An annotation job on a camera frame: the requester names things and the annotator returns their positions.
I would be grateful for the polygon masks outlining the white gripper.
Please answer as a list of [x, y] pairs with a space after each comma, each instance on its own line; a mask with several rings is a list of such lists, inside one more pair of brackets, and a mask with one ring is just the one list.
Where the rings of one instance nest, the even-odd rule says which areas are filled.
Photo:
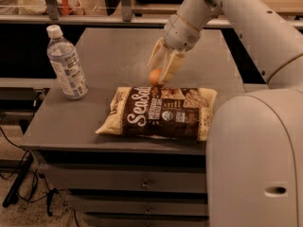
[[199, 41], [201, 32], [182, 16], [173, 14], [164, 26], [164, 35], [154, 45], [148, 66], [151, 70], [161, 67], [158, 83], [166, 85], [181, 68], [185, 54]]

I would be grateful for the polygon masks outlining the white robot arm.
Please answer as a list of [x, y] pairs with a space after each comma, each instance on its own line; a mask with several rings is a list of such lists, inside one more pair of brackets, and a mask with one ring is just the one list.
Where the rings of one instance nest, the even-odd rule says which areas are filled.
[[168, 83], [180, 57], [225, 14], [266, 88], [226, 101], [205, 161], [209, 227], [303, 227], [303, 36], [259, 0], [184, 0], [149, 65]]

